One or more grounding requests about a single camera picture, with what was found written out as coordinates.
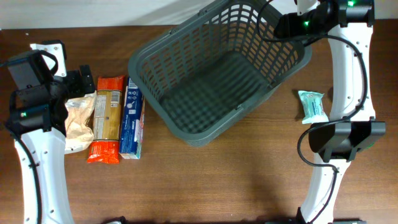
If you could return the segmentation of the beige snack bag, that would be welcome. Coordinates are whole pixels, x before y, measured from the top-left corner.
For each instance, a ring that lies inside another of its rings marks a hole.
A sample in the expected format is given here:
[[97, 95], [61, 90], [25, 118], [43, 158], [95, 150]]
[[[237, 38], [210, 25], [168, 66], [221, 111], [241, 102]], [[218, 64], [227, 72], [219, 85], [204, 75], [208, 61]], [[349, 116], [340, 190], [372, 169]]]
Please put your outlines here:
[[65, 120], [65, 154], [87, 149], [93, 142], [94, 134], [88, 126], [96, 103], [96, 91], [80, 98], [73, 98], [65, 103], [68, 118]]

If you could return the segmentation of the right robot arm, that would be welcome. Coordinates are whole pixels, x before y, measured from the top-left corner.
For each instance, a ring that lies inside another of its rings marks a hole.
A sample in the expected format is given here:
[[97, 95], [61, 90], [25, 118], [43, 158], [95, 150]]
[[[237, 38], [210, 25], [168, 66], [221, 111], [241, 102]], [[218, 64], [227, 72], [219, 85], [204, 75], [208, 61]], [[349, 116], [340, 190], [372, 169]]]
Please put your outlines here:
[[369, 85], [369, 48], [375, 23], [374, 1], [302, 1], [282, 16], [280, 40], [328, 39], [333, 61], [333, 102], [329, 122], [313, 124], [308, 137], [314, 160], [308, 194], [294, 223], [333, 223], [343, 176], [357, 154], [386, 133], [376, 121]]

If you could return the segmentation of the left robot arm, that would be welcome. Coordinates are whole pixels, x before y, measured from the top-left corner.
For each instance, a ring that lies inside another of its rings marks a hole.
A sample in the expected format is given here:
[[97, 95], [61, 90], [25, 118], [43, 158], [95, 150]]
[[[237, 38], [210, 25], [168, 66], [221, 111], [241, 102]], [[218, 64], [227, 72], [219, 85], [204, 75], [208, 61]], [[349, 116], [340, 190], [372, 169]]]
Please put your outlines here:
[[9, 99], [5, 128], [14, 138], [24, 196], [24, 223], [73, 223], [65, 176], [65, 106], [70, 99], [95, 92], [89, 66], [57, 76], [59, 64], [48, 67], [44, 50], [10, 58], [5, 66], [17, 90]]

